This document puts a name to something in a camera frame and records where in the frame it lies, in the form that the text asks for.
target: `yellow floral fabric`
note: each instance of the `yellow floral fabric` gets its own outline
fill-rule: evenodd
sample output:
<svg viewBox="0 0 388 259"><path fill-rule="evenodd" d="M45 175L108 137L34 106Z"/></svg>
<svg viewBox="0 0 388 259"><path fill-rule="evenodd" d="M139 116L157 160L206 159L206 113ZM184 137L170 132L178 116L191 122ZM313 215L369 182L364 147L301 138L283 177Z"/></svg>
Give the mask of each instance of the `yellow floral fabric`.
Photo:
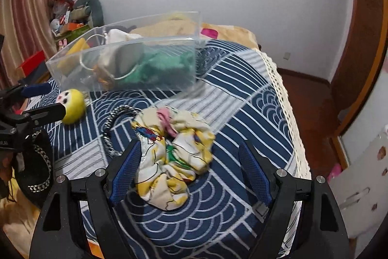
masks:
<svg viewBox="0 0 388 259"><path fill-rule="evenodd" d="M178 133L174 139L164 130L157 108L143 110L132 122L142 148L135 183L146 202L175 210L189 197L188 183L208 170L215 136L198 114L166 108L170 126Z"/></svg>

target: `stuffed toy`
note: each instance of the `stuffed toy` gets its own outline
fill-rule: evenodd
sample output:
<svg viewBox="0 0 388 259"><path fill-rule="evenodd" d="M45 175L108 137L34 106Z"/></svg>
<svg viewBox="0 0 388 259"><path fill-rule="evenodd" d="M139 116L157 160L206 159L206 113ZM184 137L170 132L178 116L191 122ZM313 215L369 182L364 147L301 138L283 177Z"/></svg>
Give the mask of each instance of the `stuffed toy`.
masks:
<svg viewBox="0 0 388 259"><path fill-rule="evenodd" d="M86 110L85 100L82 92L77 89L69 89L61 92L56 102L63 104L66 108L66 115L62 119L63 124L73 124L77 122Z"/></svg>

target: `metal screw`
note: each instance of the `metal screw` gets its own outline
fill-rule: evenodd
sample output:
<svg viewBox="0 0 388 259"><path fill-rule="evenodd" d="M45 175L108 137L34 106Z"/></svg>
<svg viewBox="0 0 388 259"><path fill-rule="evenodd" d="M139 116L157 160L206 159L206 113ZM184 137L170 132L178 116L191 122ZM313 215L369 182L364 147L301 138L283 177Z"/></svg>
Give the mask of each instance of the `metal screw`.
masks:
<svg viewBox="0 0 388 259"><path fill-rule="evenodd" d="M66 176L60 175L57 177L57 183L62 183L66 180Z"/></svg>
<svg viewBox="0 0 388 259"><path fill-rule="evenodd" d="M284 169L278 169L278 170L276 170L276 174L277 174L279 177L286 177L287 172L286 172Z"/></svg>
<svg viewBox="0 0 388 259"><path fill-rule="evenodd" d="M102 177L103 175L105 175L105 169L97 169L94 173L97 177Z"/></svg>
<svg viewBox="0 0 388 259"><path fill-rule="evenodd" d="M326 182L326 180L325 180L325 177L322 177L322 176L317 176L317 181L319 182L319 183L325 183Z"/></svg>

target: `wooden floor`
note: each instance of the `wooden floor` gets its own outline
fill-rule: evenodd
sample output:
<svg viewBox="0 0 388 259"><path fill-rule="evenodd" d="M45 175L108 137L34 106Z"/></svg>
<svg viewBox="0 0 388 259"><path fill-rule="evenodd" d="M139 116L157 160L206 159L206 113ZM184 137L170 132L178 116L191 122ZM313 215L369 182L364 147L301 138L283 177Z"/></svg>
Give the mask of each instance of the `wooden floor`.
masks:
<svg viewBox="0 0 388 259"><path fill-rule="evenodd" d="M339 125L330 89L325 83L281 74L288 91L312 176L327 177L338 162L329 135Z"/></svg>

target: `wooden door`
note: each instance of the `wooden door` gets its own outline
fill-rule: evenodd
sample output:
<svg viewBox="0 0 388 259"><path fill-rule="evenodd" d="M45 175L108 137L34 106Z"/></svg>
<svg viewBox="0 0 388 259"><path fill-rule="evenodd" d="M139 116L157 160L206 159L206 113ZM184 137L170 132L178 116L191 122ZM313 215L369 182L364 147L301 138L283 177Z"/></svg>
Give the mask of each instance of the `wooden door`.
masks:
<svg viewBox="0 0 388 259"><path fill-rule="evenodd" d="M337 110L357 99L372 68L383 23L383 0L354 0L348 39L331 92Z"/></svg>

